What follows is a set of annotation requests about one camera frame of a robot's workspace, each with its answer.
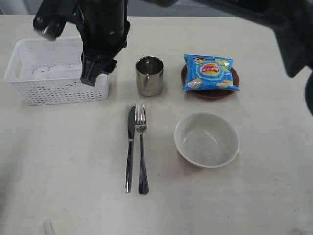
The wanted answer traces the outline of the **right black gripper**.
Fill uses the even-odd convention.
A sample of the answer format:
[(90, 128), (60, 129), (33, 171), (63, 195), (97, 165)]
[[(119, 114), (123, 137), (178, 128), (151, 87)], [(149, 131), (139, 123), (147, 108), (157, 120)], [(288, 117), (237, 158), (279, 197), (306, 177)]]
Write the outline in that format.
[(95, 86), (99, 75), (116, 68), (115, 56), (127, 46), (127, 0), (79, 0), (76, 27), (83, 41), (82, 83)]

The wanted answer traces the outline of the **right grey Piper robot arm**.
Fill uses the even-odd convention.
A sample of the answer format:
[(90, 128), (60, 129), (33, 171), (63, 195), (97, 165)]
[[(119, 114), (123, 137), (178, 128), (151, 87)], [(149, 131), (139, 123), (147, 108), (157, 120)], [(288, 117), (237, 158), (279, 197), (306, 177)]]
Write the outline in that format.
[(289, 77), (295, 77), (304, 67), (313, 67), (311, 0), (201, 0), (199, 3), (272, 29)]

